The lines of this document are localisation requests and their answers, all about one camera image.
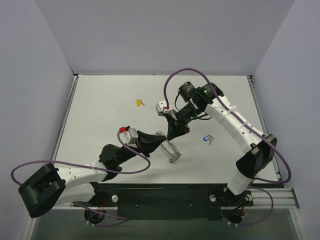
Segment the metal disc keyring holder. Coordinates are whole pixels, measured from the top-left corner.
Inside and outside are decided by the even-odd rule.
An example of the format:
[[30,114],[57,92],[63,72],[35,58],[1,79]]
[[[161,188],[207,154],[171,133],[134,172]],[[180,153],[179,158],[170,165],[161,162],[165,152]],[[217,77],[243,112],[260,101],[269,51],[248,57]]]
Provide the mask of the metal disc keyring holder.
[[161,152],[168,158],[171,164],[175,164],[176,161],[182,156],[181,152],[175,146],[173,141],[167,139],[167,136],[161,131],[155,133],[156,136],[165,137],[166,140],[159,145]]

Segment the blue tagged key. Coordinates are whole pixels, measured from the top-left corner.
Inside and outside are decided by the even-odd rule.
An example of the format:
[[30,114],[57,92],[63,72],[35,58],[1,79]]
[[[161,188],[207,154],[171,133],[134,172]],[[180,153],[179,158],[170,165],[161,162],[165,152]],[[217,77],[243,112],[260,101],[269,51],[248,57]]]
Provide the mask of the blue tagged key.
[[212,142],[214,141],[214,137],[212,135],[207,135],[203,138],[204,142],[207,142],[208,145],[210,146],[212,144]]

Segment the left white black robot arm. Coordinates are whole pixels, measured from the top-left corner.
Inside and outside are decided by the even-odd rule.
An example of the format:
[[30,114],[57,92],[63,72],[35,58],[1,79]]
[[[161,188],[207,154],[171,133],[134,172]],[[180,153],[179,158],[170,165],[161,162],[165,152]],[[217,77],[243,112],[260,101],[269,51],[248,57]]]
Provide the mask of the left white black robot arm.
[[103,193],[94,188],[94,184],[123,175],[121,164],[136,156],[147,161],[150,154],[167,140],[165,135],[146,134],[133,128],[122,128],[119,133],[125,137],[121,145],[105,145],[92,163],[41,161],[43,165],[18,188],[29,216],[37,218],[56,205],[71,202],[99,205]]

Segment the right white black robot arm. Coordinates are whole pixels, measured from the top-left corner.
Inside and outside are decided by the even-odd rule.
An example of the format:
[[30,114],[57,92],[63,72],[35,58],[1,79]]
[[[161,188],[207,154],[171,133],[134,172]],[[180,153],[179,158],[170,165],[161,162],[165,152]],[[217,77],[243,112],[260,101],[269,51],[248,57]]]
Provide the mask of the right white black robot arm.
[[189,133],[188,124],[202,113],[216,120],[244,153],[236,161],[235,175],[223,192],[226,203],[236,204],[259,173],[272,162],[275,155],[274,148],[277,145],[276,137],[272,134],[266,135],[253,127],[213,83],[194,87],[188,81],[180,86],[179,93],[186,102],[181,110],[173,110],[166,100],[156,105],[158,114],[167,119],[168,139],[173,140]]

